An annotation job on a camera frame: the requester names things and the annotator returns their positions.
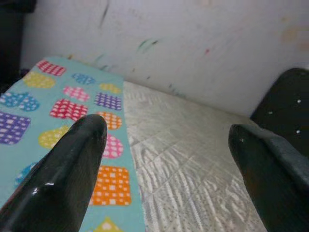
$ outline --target blue dotted shape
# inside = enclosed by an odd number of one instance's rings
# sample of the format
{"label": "blue dotted shape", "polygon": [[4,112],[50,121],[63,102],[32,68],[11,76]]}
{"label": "blue dotted shape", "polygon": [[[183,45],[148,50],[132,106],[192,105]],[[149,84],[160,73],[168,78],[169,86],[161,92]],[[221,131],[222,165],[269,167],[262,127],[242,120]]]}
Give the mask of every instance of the blue dotted shape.
{"label": "blue dotted shape", "polygon": [[19,108],[23,111],[34,111],[40,107],[40,103],[32,96],[27,96],[20,103]]}
{"label": "blue dotted shape", "polygon": [[72,75],[72,78],[75,79],[77,83],[82,85],[90,85],[96,82],[96,80],[91,76],[82,73],[75,73]]}
{"label": "blue dotted shape", "polygon": [[18,106],[23,111],[34,111],[40,106],[29,93],[6,92],[1,95],[0,103],[10,108]]}
{"label": "blue dotted shape", "polygon": [[19,106],[24,98],[28,96],[28,93],[13,93],[6,92],[1,95],[0,103],[6,107],[16,107]]}
{"label": "blue dotted shape", "polygon": [[27,166],[26,168],[24,168],[20,174],[18,174],[18,176],[15,179],[15,183],[14,183],[14,187],[17,188],[21,182],[24,181],[25,177],[28,175],[28,173],[31,171],[31,169],[34,167],[34,165],[36,165],[37,162],[32,163],[31,165]]}

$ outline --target silver quilted fabric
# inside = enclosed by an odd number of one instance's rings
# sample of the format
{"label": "silver quilted fabric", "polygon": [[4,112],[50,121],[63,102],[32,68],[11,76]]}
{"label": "silver quilted fabric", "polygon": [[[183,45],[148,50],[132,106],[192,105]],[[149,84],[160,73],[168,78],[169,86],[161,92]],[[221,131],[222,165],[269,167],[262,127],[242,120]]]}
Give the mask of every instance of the silver quilted fabric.
{"label": "silver quilted fabric", "polygon": [[148,232],[265,232],[228,149],[249,119],[125,82],[125,116]]}

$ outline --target glossy black plastic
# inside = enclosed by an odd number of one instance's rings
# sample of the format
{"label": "glossy black plastic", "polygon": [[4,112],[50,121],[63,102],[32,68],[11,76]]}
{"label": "glossy black plastic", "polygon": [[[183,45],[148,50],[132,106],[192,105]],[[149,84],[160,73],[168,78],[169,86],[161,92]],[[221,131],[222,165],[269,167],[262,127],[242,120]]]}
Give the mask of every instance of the glossy black plastic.
{"label": "glossy black plastic", "polygon": [[101,116],[78,120],[2,207],[0,232],[77,232],[95,186],[106,133]]}
{"label": "glossy black plastic", "polygon": [[229,148],[267,231],[308,232],[308,157],[251,125],[231,127]]}

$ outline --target dirty white wall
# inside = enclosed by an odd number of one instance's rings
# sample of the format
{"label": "dirty white wall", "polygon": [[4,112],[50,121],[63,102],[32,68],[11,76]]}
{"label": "dirty white wall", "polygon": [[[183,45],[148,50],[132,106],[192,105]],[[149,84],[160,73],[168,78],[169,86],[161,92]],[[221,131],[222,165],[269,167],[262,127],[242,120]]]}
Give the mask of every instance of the dirty white wall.
{"label": "dirty white wall", "polygon": [[22,67],[77,59],[249,116],[282,71],[309,61],[308,0],[38,0]]}

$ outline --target wall stain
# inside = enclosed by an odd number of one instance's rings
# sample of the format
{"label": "wall stain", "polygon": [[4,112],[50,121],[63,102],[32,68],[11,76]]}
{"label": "wall stain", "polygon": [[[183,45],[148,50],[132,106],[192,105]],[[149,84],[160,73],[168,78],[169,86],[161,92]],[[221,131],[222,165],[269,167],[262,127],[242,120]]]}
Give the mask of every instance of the wall stain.
{"label": "wall stain", "polygon": [[172,84],[169,85],[169,89],[171,89],[171,92],[173,93],[173,95],[181,97],[181,98],[186,98],[186,95],[181,93],[178,89],[176,89],[175,87],[173,87]]}
{"label": "wall stain", "polygon": [[302,51],[302,52],[309,52],[309,42],[304,42],[304,43],[301,43],[297,46],[298,50],[299,51]]}
{"label": "wall stain", "polygon": [[105,20],[105,18],[106,18],[106,15],[107,15],[107,12],[108,12],[109,7],[110,7],[110,0],[107,0],[105,9],[104,9],[104,11],[103,11],[103,14],[102,14],[102,17],[101,17],[101,20],[100,20],[99,28],[101,28],[102,25],[103,25],[103,23],[104,23],[104,20]]}
{"label": "wall stain", "polygon": [[207,55],[209,52],[210,52],[210,50],[209,50],[209,48],[207,48],[207,49],[205,50],[204,55]]}
{"label": "wall stain", "polygon": [[282,23],[286,23],[288,20],[289,20],[289,18],[285,17],[285,16],[281,18]]}
{"label": "wall stain", "polygon": [[102,70],[102,71],[105,71],[107,68],[108,68],[108,65],[104,65],[104,66],[102,66],[102,67],[99,68],[99,69]]}
{"label": "wall stain", "polygon": [[96,64],[103,56],[104,56],[104,53],[101,54],[101,55],[99,55],[99,56],[95,59],[94,63]]}
{"label": "wall stain", "polygon": [[143,53],[147,52],[152,46],[156,45],[157,43],[159,42],[159,40],[154,40],[152,41],[152,39],[148,39],[148,40],[145,40],[143,41],[138,49],[137,49],[137,52],[142,50]]}
{"label": "wall stain", "polygon": [[141,42],[141,44],[140,44],[139,47],[137,48],[137,51],[139,51],[139,50],[141,49],[141,47],[143,47],[143,45],[144,45],[145,43],[147,43],[149,40],[150,40],[150,39]]}
{"label": "wall stain", "polygon": [[299,32],[309,31],[309,26],[306,27],[297,27],[291,26],[287,27],[281,34],[281,41],[283,43],[290,43],[297,39],[297,35]]}
{"label": "wall stain", "polygon": [[212,0],[200,0],[202,6],[212,6]]}
{"label": "wall stain", "polygon": [[112,69],[117,68],[117,67],[118,67],[118,65],[113,64],[113,65],[104,65],[99,69],[102,70],[102,71],[111,72]]}

